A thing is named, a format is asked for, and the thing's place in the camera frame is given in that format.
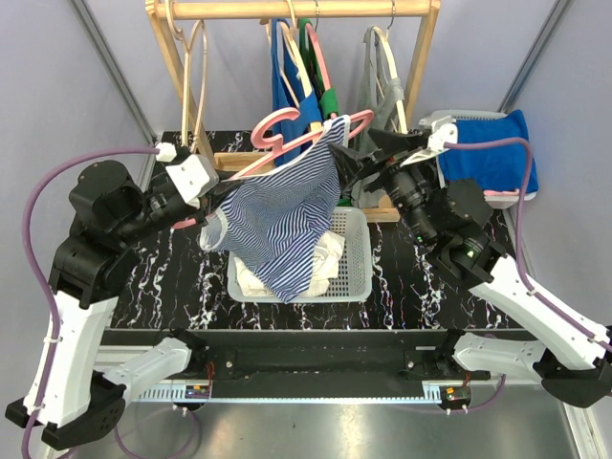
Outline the blue folded cloth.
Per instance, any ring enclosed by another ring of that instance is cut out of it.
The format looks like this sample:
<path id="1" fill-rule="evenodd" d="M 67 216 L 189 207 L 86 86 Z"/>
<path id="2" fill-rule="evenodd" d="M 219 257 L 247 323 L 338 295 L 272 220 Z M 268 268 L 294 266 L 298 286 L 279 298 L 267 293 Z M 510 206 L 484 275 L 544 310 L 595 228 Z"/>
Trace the blue folded cloth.
<path id="1" fill-rule="evenodd" d="M 507 138 L 529 140 L 529 130 L 521 110 L 496 120 L 458 120 L 459 143 L 493 142 Z M 526 168 L 526 151 L 518 143 L 482 150 L 450 149 L 439 156 L 444 177 L 454 182 L 474 179 L 483 190 L 520 189 Z"/>

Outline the blue white striped tank top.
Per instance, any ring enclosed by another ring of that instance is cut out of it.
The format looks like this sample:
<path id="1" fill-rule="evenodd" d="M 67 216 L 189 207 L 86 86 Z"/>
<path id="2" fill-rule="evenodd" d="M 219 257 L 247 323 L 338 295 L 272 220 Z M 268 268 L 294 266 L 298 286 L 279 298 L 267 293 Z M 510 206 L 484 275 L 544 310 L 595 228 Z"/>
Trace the blue white striped tank top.
<path id="1" fill-rule="evenodd" d="M 312 279 L 315 246 L 331 227 L 340 197 L 331 143 L 345 146 L 348 116 L 323 124 L 307 151 L 273 171 L 248 177 L 208 217 L 204 251 L 231 251 L 276 298 L 293 301 Z"/>

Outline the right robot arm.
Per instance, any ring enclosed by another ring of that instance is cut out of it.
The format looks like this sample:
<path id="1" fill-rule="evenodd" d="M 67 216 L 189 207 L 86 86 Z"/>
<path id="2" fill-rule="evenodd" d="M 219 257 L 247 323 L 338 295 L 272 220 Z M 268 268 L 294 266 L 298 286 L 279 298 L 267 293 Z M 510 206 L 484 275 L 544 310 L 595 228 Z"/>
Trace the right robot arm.
<path id="1" fill-rule="evenodd" d="M 446 379 L 461 373 L 489 372 L 540 383 L 558 400 L 586 408 L 611 394 L 611 330 L 583 316 L 532 280 L 524 255 L 509 255 L 484 227 L 492 216 L 483 189 L 462 179 L 435 189 L 418 164 L 448 150 L 482 151 L 508 145 L 523 148 L 520 137 L 458 143 L 454 124 L 443 133 L 398 134 L 373 129 L 377 146 L 365 157 L 334 144 L 339 173 L 350 188 L 370 178 L 368 190 L 382 189 L 399 212 L 416 245 L 427 247 L 428 263 L 449 285 L 461 288 L 512 317 L 533 339 L 518 341 L 448 331 L 425 365 Z"/>

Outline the wooden hanger with blue top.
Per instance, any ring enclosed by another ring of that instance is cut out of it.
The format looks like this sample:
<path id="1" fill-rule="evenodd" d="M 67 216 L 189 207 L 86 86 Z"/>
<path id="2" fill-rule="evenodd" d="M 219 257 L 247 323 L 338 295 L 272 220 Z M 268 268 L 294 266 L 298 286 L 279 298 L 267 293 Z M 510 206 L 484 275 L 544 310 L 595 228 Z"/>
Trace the wooden hanger with blue top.
<path id="1" fill-rule="evenodd" d="M 299 134 L 321 127 L 313 85 L 295 41 L 297 19 L 292 1 L 285 1 L 289 19 L 262 19 L 272 63 L 273 110 L 296 108 L 299 116 L 291 124 L 302 122 Z"/>

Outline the grey side basket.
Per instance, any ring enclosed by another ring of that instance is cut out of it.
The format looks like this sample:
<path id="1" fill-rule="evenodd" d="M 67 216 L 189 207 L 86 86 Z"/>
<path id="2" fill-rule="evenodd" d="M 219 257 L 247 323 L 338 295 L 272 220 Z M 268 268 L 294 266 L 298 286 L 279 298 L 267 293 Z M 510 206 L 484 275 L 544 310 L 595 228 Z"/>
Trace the grey side basket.
<path id="1" fill-rule="evenodd" d="M 485 149 L 450 149 L 436 158 L 441 186 L 473 179 L 483 189 L 492 208 L 510 208 L 519 200 L 525 172 L 529 181 L 525 199 L 535 198 L 539 190 L 536 166 L 527 165 L 529 130 L 523 113 L 447 109 L 437 110 L 421 119 L 419 126 L 430 128 L 435 121 L 450 118 L 458 128 L 457 142 L 473 144 L 518 138 L 518 142 Z"/>

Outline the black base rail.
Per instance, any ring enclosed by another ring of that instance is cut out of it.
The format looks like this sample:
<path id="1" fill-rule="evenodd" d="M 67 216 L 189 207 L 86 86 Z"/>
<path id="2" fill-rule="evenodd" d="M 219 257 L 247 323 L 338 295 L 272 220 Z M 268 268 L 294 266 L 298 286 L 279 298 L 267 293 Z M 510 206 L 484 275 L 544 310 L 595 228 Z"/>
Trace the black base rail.
<path id="1" fill-rule="evenodd" d="M 111 330 L 95 368 L 126 402 L 439 404 L 503 370 L 452 358 L 457 330 Z"/>

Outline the cream hanger with grey top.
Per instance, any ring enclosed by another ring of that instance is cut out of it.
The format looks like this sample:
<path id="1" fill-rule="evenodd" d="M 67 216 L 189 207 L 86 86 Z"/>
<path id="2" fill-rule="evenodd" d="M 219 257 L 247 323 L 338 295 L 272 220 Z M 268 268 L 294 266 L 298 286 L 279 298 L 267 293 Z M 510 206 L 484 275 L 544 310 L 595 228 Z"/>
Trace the cream hanger with grey top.
<path id="1" fill-rule="evenodd" d="M 396 121 L 394 130 L 396 132 L 406 134 L 408 131 L 408 128 L 407 128 L 407 122 L 406 122 L 405 113 L 404 113 L 404 97 L 401 96 L 399 92 L 399 90 L 401 89 L 401 86 L 400 86 L 401 80 L 398 75 L 395 57 L 393 55 L 391 46 L 389 44 L 390 29 L 394 23 L 394 20 L 396 17 L 396 11 L 397 11 L 396 1 L 392 0 L 391 1 L 391 20 L 390 20 L 389 25 L 386 28 L 386 31 L 383 32 L 383 30 L 380 27 L 373 26 L 372 33 L 374 34 L 373 43 L 375 46 L 376 53 L 378 54 L 380 51 L 382 51 L 385 61 L 386 61 L 386 65 L 387 65 L 387 71 L 382 72 L 382 73 L 384 74 L 384 77 L 386 78 L 387 86 L 391 87 L 392 95 L 395 101 L 397 121 Z"/>

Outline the white perforated plastic basket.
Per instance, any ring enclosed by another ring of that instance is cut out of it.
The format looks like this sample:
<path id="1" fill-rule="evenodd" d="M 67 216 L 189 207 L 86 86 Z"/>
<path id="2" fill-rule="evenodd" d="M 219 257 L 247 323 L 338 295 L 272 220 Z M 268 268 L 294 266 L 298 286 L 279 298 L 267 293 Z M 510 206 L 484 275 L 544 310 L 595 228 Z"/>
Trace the white perforated plastic basket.
<path id="1" fill-rule="evenodd" d="M 370 245 L 369 228 L 364 213 L 357 208 L 335 208 L 330 220 L 332 231 L 344 237 L 344 251 L 339 261 L 339 276 L 330 280 L 330 286 L 324 295 L 304 297 L 302 294 L 308 289 L 313 273 L 313 254 L 315 243 L 310 250 L 308 259 L 300 258 L 293 261 L 290 266 L 283 265 L 275 273 L 275 277 L 289 287 L 292 292 L 297 287 L 302 290 L 299 295 L 288 299 L 284 296 L 247 297 L 242 294 L 236 280 L 233 266 L 234 253 L 229 255 L 227 288 L 229 296 L 236 301 L 255 303 L 323 303 L 323 302 L 355 302 L 367 299 L 372 291 L 372 251 Z"/>

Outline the wooden clothes rack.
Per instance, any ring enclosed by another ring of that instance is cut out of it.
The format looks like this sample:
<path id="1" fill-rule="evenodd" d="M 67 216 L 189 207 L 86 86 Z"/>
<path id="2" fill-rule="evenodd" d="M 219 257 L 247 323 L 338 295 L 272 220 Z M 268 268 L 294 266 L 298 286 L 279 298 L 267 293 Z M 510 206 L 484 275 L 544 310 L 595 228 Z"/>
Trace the wooden clothes rack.
<path id="1" fill-rule="evenodd" d="M 406 84 L 407 96 L 411 98 L 405 103 L 405 107 L 400 103 L 400 115 L 411 116 L 413 111 L 413 100 L 416 98 L 421 85 L 421 79 L 425 71 L 426 60 L 429 54 L 429 47 L 434 33 L 437 17 L 440 9 L 439 1 L 393 1 L 393 6 L 387 7 L 385 1 L 327 1 L 323 2 L 322 9 L 318 7 L 319 3 L 315 1 L 253 1 L 253 2 L 206 2 L 206 3 L 178 3 L 175 1 L 145 1 L 145 10 L 151 23 L 151 28 L 156 36 L 160 51 L 162 52 L 165 65 L 173 78 L 178 96 L 183 105 L 182 118 L 182 136 L 184 140 L 188 134 L 190 120 L 193 121 L 193 136 L 196 150 L 203 152 L 205 159 L 214 162 L 213 154 L 207 140 L 199 140 L 198 136 L 201 128 L 203 128 L 203 110 L 206 99 L 206 74 L 207 74 L 207 32 L 206 20 L 217 19 L 261 19 L 261 24 L 266 24 L 272 19 L 280 19 L 281 17 L 290 17 L 292 27 L 295 28 L 297 18 L 310 16 L 314 13 L 317 17 L 374 17 L 374 16 L 389 16 L 395 18 L 400 17 L 421 17 L 421 26 L 419 29 L 417 41 L 413 57 L 411 60 L 410 73 Z M 198 108 L 193 115 L 189 104 L 192 102 L 190 89 L 190 64 L 191 64 L 191 48 L 193 46 L 193 37 L 189 40 L 185 39 L 185 34 L 182 29 L 176 27 L 175 20 L 194 20 L 193 36 L 196 36 L 198 31 L 202 29 L 203 37 L 203 83 L 201 87 L 200 101 Z M 294 46 L 295 39 L 293 37 L 293 29 L 283 30 L 283 39 L 288 42 L 288 45 Z M 175 42 L 183 44 L 184 61 L 181 60 Z M 308 131 L 306 134 L 297 138 L 294 141 L 283 143 L 284 139 L 279 134 L 272 137 L 264 137 L 264 134 L 272 128 L 272 126 L 284 120 L 294 121 L 301 115 L 299 109 L 294 107 L 282 108 L 273 111 L 254 128 L 251 134 L 251 142 L 253 146 L 260 149 L 268 149 L 269 153 L 260 155 L 256 161 L 246 165 L 243 169 L 233 172 L 225 181 L 222 181 L 214 191 L 221 192 L 229 191 L 236 186 L 239 186 L 239 181 L 248 178 L 253 172 L 259 171 L 262 167 L 271 163 L 276 158 L 280 158 L 290 150 L 300 147 L 307 142 L 315 142 L 320 138 L 322 128 L 317 127 L 314 130 Z M 433 134 L 429 137 L 424 137 L 424 133 L 419 131 L 420 137 L 407 133 L 391 133 L 390 131 L 375 130 L 371 127 L 373 112 L 371 110 L 363 110 L 351 116 L 351 122 L 360 124 L 351 131 L 349 139 L 358 135 L 365 127 L 369 127 L 368 133 L 374 136 L 374 140 L 390 141 L 391 137 L 394 140 L 399 138 L 408 138 L 415 143 L 420 141 L 418 146 L 427 145 L 427 149 L 421 151 L 427 154 L 433 154 L 434 150 L 429 148 L 433 145 Z"/>

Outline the pink hanger in side basket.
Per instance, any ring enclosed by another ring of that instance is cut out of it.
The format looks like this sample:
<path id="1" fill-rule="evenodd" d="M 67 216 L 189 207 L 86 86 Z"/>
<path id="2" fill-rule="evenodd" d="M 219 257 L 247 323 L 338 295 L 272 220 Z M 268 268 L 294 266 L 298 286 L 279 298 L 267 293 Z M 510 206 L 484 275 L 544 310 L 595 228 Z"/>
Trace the pink hanger in side basket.
<path id="1" fill-rule="evenodd" d="M 512 190 L 512 191 L 485 190 L 484 194 L 485 194 L 485 196 L 489 196 L 489 197 L 518 196 L 519 195 L 519 189 Z"/>

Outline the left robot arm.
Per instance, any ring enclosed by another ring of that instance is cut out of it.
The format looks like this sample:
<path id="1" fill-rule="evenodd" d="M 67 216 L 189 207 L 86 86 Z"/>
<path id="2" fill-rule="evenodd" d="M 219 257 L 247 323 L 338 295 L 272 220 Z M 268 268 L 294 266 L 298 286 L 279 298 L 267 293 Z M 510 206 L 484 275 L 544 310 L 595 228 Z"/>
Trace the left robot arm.
<path id="1" fill-rule="evenodd" d="M 143 191 L 122 163 L 97 162 L 70 192 L 76 215 L 42 277 L 52 310 L 41 361 L 28 395 L 6 410 L 25 431 L 41 426 L 43 442 L 55 450 L 106 436 L 149 387 L 210 370 L 206 342 L 183 329 L 126 363 L 95 367 L 106 322 L 139 260 L 135 246 L 176 224 L 202 223 L 208 206 L 231 190 L 228 174 L 196 155 L 165 171 L 165 183 Z"/>

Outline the grey tank top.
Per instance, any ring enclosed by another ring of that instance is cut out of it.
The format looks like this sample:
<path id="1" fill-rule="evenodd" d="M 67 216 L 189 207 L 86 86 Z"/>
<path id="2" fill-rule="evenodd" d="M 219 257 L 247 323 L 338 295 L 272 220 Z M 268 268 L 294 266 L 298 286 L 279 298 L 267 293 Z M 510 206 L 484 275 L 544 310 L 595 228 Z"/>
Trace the grey tank top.
<path id="1" fill-rule="evenodd" d="M 376 53 L 372 27 L 368 28 L 363 37 L 365 45 L 364 64 L 358 90 L 357 110 L 369 109 L 374 118 L 369 125 L 354 139 L 354 146 L 363 156 L 375 151 L 375 144 L 368 135 L 370 128 L 381 130 L 394 130 L 397 121 L 395 101 L 391 87 L 387 86 L 383 72 L 387 71 L 383 52 Z M 400 95 L 404 96 L 402 81 Z"/>

